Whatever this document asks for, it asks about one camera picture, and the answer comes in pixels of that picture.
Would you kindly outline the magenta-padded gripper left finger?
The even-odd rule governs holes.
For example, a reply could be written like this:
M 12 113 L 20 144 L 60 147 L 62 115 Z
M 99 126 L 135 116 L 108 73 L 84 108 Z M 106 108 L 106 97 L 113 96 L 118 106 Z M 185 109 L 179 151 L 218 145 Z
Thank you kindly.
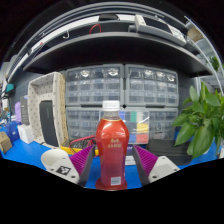
M 46 152 L 46 170 L 74 184 L 85 186 L 89 178 L 95 146 L 89 146 L 69 156 L 61 149 Z

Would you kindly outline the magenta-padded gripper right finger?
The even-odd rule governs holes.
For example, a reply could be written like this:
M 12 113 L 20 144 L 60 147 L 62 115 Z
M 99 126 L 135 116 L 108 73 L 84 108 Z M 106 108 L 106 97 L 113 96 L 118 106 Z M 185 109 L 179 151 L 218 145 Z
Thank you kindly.
M 133 146 L 140 182 L 143 186 L 179 171 L 179 168 L 166 156 L 157 157 L 140 146 Z

